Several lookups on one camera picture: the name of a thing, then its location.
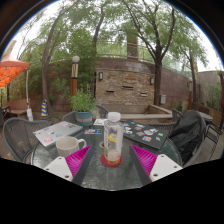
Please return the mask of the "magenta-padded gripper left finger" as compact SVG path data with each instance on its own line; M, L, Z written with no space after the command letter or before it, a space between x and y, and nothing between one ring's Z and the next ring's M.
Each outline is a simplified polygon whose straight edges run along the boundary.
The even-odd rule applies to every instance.
M65 180L81 185L93 156L92 146L86 146L73 154L57 157L44 170Z

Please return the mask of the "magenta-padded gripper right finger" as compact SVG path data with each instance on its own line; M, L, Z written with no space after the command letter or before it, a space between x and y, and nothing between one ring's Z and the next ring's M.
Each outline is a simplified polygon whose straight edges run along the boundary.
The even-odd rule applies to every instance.
M165 154L155 155L135 145L130 146L129 154L143 186L182 169Z

